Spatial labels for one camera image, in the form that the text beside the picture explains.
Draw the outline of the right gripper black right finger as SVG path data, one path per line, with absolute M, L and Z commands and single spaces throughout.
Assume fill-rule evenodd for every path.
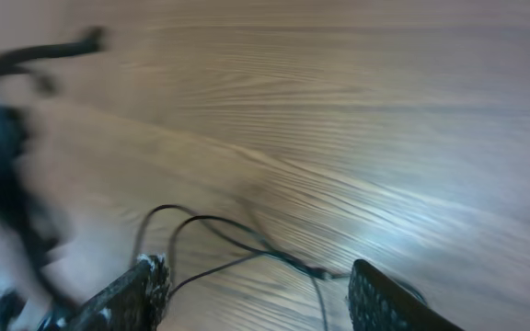
M 431 309 L 408 283 L 363 259 L 352 265 L 348 303 L 354 331 L 462 331 Z

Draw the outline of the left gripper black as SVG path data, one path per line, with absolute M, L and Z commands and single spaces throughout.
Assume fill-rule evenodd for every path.
M 75 314 L 79 304 L 42 272 L 51 263 L 48 252 L 63 241 L 52 211 L 22 182 L 17 160 L 26 150 L 29 125 L 20 108 L 0 105 L 0 221 L 19 237 L 30 271 L 52 297 L 52 315 Z

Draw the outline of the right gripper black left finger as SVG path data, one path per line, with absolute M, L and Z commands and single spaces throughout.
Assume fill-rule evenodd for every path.
M 171 287 L 166 257 L 140 255 L 133 267 L 100 291 L 63 327 L 65 331 L 156 331 Z

